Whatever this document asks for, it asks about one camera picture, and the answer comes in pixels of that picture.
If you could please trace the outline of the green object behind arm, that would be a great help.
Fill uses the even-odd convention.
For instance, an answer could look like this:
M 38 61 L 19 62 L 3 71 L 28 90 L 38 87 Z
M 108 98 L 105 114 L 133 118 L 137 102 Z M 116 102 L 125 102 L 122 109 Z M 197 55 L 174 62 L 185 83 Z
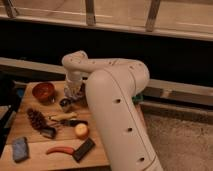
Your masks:
M 140 103 L 143 101 L 143 96 L 141 94 L 138 94 L 132 98 L 132 101 L 134 104 Z

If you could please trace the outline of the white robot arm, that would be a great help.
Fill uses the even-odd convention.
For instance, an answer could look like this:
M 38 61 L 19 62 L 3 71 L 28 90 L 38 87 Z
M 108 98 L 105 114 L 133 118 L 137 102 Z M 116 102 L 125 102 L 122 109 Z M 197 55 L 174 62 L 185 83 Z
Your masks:
M 82 75 L 90 112 L 112 171 L 163 171 L 132 98 L 148 85 L 147 66 L 133 59 L 90 59 L 83 51 L 62 58 L 68 92 L 76 94 Z

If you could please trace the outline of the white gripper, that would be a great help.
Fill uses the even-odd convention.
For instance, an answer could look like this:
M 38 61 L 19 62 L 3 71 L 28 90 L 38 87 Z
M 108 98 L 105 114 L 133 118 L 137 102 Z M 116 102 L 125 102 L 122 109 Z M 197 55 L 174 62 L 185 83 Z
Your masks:
M 70 81 L 66 79 L 64 86 L 64 94 L 67 98 L 78 100 L 84 97 L 83 82 L 81 80 Z

